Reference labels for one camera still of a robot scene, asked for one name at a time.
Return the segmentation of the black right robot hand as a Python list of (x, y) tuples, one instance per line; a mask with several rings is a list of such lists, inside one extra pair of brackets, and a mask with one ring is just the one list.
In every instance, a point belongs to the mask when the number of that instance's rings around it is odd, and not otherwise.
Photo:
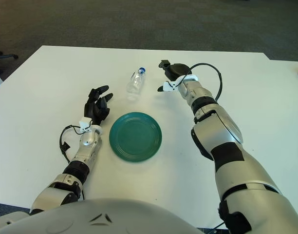
[(158, 92), (173, 92), (178, 90), (178, 86), (184, 79), (186, 75), (191, 75), (192, 72), (190, 68), (182, 63), (170, 64), (168, 60), (161, 60), (158, 65), (159, 68), (162, 68), (165, 72), (165, 76), (168, 78), (167, 81), (160, 86)]

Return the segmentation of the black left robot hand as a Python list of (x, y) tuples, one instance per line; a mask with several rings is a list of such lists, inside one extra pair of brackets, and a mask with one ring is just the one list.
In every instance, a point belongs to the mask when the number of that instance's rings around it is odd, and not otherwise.
[(88, 100), (84, 106), (84, 117), (91, 118), (92, 125), (100, 125), (110, 112), (107, 102), (113, 97), (113, 93), (102, 96), (108, 89), (109, 86), (104, 85), (91, 89), (88, 95)]

